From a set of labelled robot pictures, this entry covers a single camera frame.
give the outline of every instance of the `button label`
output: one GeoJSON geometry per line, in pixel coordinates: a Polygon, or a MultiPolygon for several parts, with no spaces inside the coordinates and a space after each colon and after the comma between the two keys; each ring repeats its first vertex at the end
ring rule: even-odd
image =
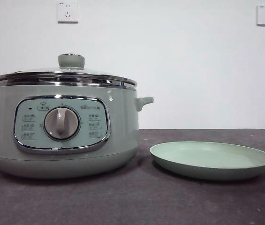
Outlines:
{"type": "Polygon", "coordinates": [[[35,131],[34,124],[24,124],[22,125],[22,131],[35,131]]]}
{"type": "Polygon", "coordinates": [[[99,137],[101,137],[100,131],[93,131],[89,133],[89,138],[99,138],[99,137]]]}
{"type": "Polygon", "coordinates": [[[89,121],[100,121],[101,116],[99,114],[89,114],[89,121]]]}
{"type": "Polygon", "coordinates": [[[35,115],[34,114],[26,114],[22,116],[22,121],[24,122],[32,122],[35,121],[35,115]]]}
{"type": "Polygon", "coordinates": [[[34,133],[23,133],[22,134],[23,140],[34,140],[34,133]]]}
{"type": "Polygon", "coordinates": [[[94,122],[94,123],[89,123],[89,129],[93,130],[93,129],[101,129],[102,125],[101,122],[94,122]]]}
{"type": "Polygon", "coordinates": [[[39,111],[49,110],[49,106],[48,105],[38,105],[38,110],[39,111]]]}

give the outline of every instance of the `dark gray table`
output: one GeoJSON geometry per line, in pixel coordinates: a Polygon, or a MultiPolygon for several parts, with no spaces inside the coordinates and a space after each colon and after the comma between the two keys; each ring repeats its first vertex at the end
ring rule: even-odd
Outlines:
{"type": "Polygon", "coordinates": [[[234,182],[175,175],[149,148],[169,141],[211,141],[265,151],[265,130],[141,130],[126,166],[100,175],[32,180],[0,172],[0,225],[265,225],[265,173],[234,182]]]}

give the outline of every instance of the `green plate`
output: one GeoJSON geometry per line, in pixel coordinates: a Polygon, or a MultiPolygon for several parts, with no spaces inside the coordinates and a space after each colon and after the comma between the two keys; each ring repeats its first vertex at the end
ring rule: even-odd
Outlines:
{"type": "Polygon", "coordinates": [[[265,152],[234,144],[168,142],[150,148],[165,169],[205,180],[242,180],[265,171],[265,152]]]}

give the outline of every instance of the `lid handle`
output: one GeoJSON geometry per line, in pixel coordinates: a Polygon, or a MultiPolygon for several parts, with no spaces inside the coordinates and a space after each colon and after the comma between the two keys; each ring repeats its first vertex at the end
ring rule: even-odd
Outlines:
{"type": "Polygon", "coordinates": [[[60,67],[84,67],[84,57],[82,55],[67,53],[58,56],[58,64],[60,67]]]}

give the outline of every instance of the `cooker base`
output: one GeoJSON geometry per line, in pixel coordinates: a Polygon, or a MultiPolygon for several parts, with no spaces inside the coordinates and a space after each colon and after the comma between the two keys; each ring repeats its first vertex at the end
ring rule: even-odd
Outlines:
{"type": "Polygon", "coordinates": [[[19,177],[62,179],[103,173],[125,165],[137,149],[117,154],[72,160],[14,160],[0,157],[0,170],[19,177]]]}

